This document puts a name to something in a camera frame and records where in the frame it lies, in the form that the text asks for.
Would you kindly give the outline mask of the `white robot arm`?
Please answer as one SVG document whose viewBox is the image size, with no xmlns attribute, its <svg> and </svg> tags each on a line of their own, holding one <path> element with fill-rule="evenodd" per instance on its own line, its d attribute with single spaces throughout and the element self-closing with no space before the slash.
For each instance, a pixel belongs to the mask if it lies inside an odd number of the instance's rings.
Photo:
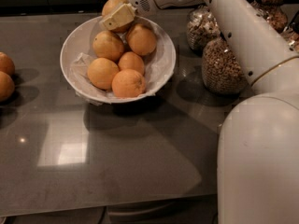
<svg viewBox="0 0 299 224">
<path fill-rule="evenodd" d="M 254 94 L 221 127 L 215 224 L 299 224 L 299 59 L 246 0 L 203 0 Z"/>
</svg>

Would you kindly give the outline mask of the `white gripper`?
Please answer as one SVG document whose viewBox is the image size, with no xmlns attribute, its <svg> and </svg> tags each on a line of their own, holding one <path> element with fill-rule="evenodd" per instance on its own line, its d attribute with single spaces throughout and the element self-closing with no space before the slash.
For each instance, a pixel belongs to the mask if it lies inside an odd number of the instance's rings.
<svg viewBox="0 0 299 224">
<path fill-rule="evenodd" d="M 136 12 L 141 16 L 151 15 L 160 9 L 180 6 L 184 0 L 124 0 L 131 4 L 122 4 L 115 7 L 104 16 L 99 24 L 103 29 L 112 31 L 132 23 Z"/>
</svg>

